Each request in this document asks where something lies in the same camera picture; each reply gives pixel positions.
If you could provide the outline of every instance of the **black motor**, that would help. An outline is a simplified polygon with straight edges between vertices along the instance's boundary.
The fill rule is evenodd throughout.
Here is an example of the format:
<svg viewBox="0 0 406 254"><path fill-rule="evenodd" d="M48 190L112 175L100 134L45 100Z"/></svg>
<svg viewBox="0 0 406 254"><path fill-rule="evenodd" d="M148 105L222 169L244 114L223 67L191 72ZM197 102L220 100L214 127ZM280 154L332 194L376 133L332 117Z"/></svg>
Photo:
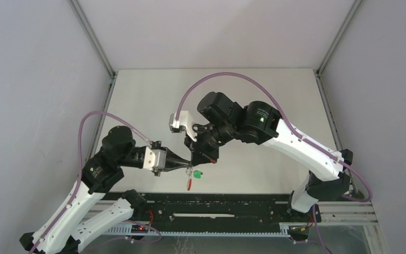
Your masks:
<svg viewBox="0 0 406 254"><path fill-rule="evenodd" d="M216 163L218 148L236 139L262 144L278 136L276 127L281 114L265 102L255 101L242 108L223 93L210 92L197 106L209 124L194 124L197 142L184 140L192 152L192 165Z"/></svg>

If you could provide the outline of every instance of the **glass panel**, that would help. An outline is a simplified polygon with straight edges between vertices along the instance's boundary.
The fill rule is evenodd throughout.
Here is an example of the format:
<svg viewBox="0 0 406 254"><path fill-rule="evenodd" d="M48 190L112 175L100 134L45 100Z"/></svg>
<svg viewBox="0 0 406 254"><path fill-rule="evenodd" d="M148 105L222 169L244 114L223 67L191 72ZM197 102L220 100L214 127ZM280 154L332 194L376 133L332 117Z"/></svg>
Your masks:
<svg viewBox="0 0 406 254"><path fill-rule="evenodd" d="M310 229L309 240L318 241L315 228ZM321 226L321 235L326 246L333 254L367 254L370 253L365 232L361 226ZM114 238L102 235L90 247ZM176 254L257 254L257 253L310 253L322 254L321 246L314 243L293 245L287 238L262 237L164 237L154 244L130 244L129 241L110 242L94 250L84 250L84 254L104 253L176 253Z"/></svg>

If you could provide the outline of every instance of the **green object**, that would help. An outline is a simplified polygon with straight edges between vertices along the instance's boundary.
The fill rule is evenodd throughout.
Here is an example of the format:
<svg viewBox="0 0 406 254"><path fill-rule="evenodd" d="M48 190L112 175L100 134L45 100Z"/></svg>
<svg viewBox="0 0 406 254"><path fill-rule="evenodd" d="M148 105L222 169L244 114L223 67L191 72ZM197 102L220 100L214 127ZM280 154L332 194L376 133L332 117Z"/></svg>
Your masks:
<svg viewBox="0 0 406 254"><path fill-rule="evenodd" d="M200 171L194 171L194 172L193 172L193 176L194 176L195 178L200 179L200 178L201 178L201 175L203 175L203 173L200 172Z"/></svg>

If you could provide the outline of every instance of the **red wire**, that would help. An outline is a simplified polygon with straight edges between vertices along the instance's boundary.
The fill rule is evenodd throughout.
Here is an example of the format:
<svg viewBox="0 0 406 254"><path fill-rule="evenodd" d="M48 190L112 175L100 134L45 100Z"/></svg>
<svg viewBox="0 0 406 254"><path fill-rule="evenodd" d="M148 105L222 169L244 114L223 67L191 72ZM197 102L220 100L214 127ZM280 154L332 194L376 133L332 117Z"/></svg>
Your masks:
<svg viewBox="0 0 406 254"><path fill-rule="evenodd" d="M153 212L151 210L147 210L146 213L150 214L150 223L149 223L149 226L150 226L153 223Z"/></svg>
<svg viewBox="0 0 406 254"><path fill-rule="evenodd" d="M188 181L188 191L190 190L191 186L192 186L192 178L190 178Z"/></svg>
<svg viewBox="0 0 406 254"><path fill-rule="evenodd" d="M310 226L309 226L309 223L307 223L307 226L310 228L311 226L313 226L313 218L312 218L312 215L310 215L309 213L307 215L310 217L310 220L309 220L309 223L311 223Z"/></svg>

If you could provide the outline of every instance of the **red object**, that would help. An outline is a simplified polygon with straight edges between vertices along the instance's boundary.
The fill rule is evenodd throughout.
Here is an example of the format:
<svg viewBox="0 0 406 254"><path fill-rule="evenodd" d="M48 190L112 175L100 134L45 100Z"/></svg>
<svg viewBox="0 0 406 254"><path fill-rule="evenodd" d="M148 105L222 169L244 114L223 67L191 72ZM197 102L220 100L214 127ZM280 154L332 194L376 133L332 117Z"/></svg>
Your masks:
<svg viewBox="0 0 406 254"><path fill-rule="evenodd" d="M190 178L188 181L188 191L190 190L191 186L192 186L192 178Z"/></svg>
<svg viewBox="0 0 406 254"><path fill-rule="evenodd" d="M152 225L152 222L153 222L153 212L152 212L151 210L147 210L147 211L145 211L145 212L150 214L150 223L149 223L149 226L151 226L151 225Z"/></svg>

